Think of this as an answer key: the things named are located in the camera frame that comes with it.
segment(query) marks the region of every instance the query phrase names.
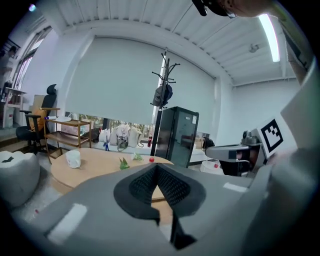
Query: ceiling light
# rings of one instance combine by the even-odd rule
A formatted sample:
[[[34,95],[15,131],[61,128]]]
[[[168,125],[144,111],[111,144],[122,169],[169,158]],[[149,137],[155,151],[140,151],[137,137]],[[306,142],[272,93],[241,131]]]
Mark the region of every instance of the ceiling light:
[[[29,11],[33,12],[36,9],[36,6],[34,4],[30,4]]]
[[[259,15],[259,20],[263,26],[266,37],[268,38],[272,60],[273,62],[279,62],[279,47],[274,26],[272,25],[271,20],[267,14]]]

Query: white cup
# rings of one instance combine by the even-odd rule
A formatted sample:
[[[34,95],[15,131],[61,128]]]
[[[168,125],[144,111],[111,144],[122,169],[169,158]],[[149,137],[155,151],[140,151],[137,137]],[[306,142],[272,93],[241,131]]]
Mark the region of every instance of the white cup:
[[[70,168],[79,168],[81,165],[81,156],[78,150],[70,150],[65,153],[66,161]]]

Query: white beanbag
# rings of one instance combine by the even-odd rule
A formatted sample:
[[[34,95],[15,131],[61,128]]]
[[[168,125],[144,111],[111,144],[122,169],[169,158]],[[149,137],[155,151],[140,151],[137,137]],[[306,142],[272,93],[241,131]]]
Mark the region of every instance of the white beanbag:
[[[39,177],[40,165],[34,154],[0,152],[0,196],[9,207],[25,203],[34,193]]]

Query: sticker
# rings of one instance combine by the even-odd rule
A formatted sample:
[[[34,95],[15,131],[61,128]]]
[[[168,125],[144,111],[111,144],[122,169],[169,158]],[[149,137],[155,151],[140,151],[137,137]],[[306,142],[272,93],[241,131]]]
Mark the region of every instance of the sticker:
[[[226,184],[224,184],[223,187],[224,187],[225,189],[237,191],[237,192],[240,192],[240,193],[247,192],[247,190],[248,190],[247,187],[237,186],[237,185],[231,184],[231,183],[229,183],[229,182],[227,182]]]
[[[274,151],[284,141],[275,119],[264,126],[261,132],[269,153]]]
[[[79,226],[87,211],[84,205],[74,203],[71,210],[55,225],[46,238],[56,245],[63,245]]]

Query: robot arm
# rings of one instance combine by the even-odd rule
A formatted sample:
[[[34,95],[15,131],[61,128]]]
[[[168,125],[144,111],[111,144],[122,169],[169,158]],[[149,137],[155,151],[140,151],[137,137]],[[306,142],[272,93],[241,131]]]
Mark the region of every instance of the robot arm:
[[[284,142],[278,124],[271,118],[252,131],[244,131],[241,143],[208,147],[204,149],[205,154],[219,160],[225,174],[230,175],[227,169],[236,169],[232,175],[246,175],[265,165]]]

